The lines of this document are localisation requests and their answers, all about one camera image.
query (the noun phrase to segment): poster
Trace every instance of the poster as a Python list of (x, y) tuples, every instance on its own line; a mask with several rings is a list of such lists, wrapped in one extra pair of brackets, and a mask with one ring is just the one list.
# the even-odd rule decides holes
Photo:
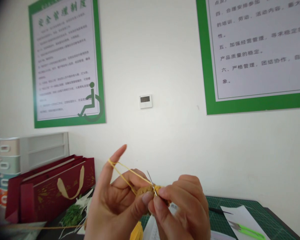
[(29, 6), (35, 128), (105, 123), (97, 0)]
[(207, 114), (300, 107), (300, 1), (197, 0)]

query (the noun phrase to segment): thermostat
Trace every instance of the thermostat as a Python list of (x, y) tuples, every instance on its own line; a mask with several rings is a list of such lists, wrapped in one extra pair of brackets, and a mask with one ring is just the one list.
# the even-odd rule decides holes
[(149, 108), (149, 107), (152, 107), (152, 98), (151, 98), (151, 95), (139, 96), (139, 105), (140, 105), (140, 108)]

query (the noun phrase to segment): green cutting mat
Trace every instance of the green cutting mat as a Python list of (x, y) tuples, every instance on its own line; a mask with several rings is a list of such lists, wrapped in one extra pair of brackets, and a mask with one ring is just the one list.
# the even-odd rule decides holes
[[(280, 223), (277, 222), (264, 208), (256, 202), (250, 200), (207, 197), (209, 207), (221, 209), (224, 207), (240, 207), (244, 205), (260, 227), (268, 235), (271, 240), (296, 240)], [(209, 212), (211, 230), (227, 234), (236, 238), (228, 221), (224, 215)], [(143, 230), (145, 229), (149, 216), (143, 216), (141, 219)]]

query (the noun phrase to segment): gold ribbon handle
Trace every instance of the gold ribbon handle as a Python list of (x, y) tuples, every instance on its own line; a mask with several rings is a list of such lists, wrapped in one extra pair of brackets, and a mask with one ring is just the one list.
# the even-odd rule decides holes
[(79, 193), (80, 193), (80, 191), (81, 191), (81, 188), (82, 188), (82, 186), (83, 186), (83, 180), (84, 180), (84, 166), (82, 166), (82, 168), (81, 168), (81, 170), (80, 170), (79, 189), (78, 189), (76, 195), (74, 195), (72, 198), (69, 198), (68, 193), (67, 193), (67, 190), (66, 190), (66, 188), (64, 187), (64, 184), (63, 184), (63, 181), (62, 181), (61, 178), (58, 178), (57, 186), (58, 186), (58, 189), (59, 189), (59, 191), (61, 192), (61, 195), (62, 195), (62, 196), (64, 196), (64, 197), (67, 198), (67, 199), (72, 200), (72, 199), (76, 198), (76, 197), (79, 195)]

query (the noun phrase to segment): yellow yarn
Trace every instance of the yellow yarn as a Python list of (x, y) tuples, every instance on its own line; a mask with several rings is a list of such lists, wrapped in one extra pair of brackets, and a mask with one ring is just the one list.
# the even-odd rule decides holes
[(138, 222), (137, 225), (134, 227), (133, 231), (130, 235), (130, 240), (142, 240), (143, 238), (143, 229), (141, 222)]
[[(117, 171), (117, 173), (122, 177), (122, 179), (128, 184), (128, 186), (131, 188), (131, 191), (134, 193), (134, 195), (137, 195), (136, 190), (133, 189), (133, 187), (131, 186), (131, 184), (122, 176), (122, 174), (119, 172), (119, 170), (116, 168), (116, 163), (111, 162), (110, 158), (108, 160), (108, 162), (111, 164), (111, 166)], [(133, 174), (137, 175), (139, 178), (145, 180), (147, 183), (151, 184), (150, 181), (148, 181), (147, 179), (145, 179), (144, 177), (140, 176), (138, 173), (135, 173), (134, 171), (132, 171), (130, 168), (128, 168), (127, 166), (123, 165), (120, 162), (119, 163), (121, 166), (125, 167), (126, 169), (128, 169), (130, 172), (132, 172)]]

